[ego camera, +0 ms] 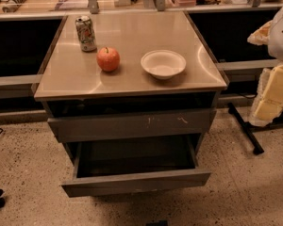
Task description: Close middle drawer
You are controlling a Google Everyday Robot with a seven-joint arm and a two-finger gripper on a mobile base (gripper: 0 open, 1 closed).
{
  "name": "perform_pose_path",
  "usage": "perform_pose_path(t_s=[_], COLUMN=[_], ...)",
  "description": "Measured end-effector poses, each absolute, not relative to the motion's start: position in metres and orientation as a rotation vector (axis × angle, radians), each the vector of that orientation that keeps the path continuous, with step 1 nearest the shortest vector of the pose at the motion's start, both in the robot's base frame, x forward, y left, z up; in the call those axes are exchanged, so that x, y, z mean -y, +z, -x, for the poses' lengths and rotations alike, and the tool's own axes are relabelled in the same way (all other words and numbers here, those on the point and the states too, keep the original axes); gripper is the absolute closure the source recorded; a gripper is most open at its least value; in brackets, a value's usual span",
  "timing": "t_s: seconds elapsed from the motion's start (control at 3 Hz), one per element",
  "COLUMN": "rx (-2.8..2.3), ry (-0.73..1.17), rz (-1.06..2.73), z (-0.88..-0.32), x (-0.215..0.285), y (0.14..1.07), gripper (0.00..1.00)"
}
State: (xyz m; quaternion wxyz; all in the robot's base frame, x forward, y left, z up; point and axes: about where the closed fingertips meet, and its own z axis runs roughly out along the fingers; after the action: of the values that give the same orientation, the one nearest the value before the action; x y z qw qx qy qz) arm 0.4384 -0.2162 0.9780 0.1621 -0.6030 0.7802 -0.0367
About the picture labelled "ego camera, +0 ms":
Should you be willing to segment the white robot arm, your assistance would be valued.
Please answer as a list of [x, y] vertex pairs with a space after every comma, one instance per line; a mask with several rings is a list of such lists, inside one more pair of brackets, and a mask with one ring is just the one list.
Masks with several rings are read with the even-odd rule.
[[253, 32], [247, 41], [254, 45], [266, 45], [271, 57], [283, 61], [283, 7], [271, 21]]

